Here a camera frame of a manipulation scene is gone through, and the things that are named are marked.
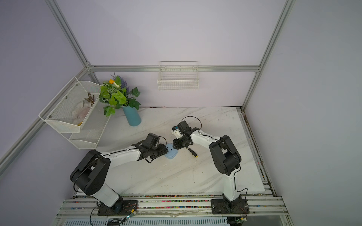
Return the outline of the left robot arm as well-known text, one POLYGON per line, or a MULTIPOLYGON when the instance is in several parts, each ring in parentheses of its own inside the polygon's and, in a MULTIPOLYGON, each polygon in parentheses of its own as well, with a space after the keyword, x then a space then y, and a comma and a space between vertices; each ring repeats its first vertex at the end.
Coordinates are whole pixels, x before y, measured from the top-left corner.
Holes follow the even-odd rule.
POLYGON ((160 136, 150 133, 147 137, 128 148, 111 152, 90 150, 70 175, 74 187, 86 195, 96 198, 113 213, 125 209, 123 198, 105 183, 108 171, 114 167, 141 160, 153 160, 168 153, 165 144, 159 143, 160 136))

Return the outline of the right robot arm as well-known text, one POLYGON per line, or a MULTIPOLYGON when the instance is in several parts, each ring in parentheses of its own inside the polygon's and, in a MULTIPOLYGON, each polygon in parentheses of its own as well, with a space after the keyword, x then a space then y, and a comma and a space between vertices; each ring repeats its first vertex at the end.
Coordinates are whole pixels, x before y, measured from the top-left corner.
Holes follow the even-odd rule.
POLYGON ((216 169, 224 175, 223 196, 232 202, 239 197, 236 188, 235 174, 241 170, 241 156, 231 138, 204 133, 199 128, 191 128, 186 121, 181 121, 172 128, 175 135, 173 148, 179 150, 199 145, 209 150, 216 169))

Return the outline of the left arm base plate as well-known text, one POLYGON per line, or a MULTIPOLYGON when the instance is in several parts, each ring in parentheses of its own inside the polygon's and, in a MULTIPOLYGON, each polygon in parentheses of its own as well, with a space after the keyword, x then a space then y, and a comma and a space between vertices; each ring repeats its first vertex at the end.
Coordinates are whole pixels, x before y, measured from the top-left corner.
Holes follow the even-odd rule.
POLYGON ((135 212, 138 206, 137 200, 117 201, 112 207, 100 202, 98 204, 98 216, 128 216, 135 212))

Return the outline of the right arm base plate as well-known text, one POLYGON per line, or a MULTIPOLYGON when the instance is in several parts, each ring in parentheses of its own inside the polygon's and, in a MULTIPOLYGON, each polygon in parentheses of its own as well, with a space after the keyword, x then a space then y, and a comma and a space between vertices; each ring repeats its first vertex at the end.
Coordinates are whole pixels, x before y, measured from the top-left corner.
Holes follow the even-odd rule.
POLYGON ((236 199, 234 201, 224 199, 211 200, 211 209, 213 214, 241 214, 250 213, 246 199, 236 199))

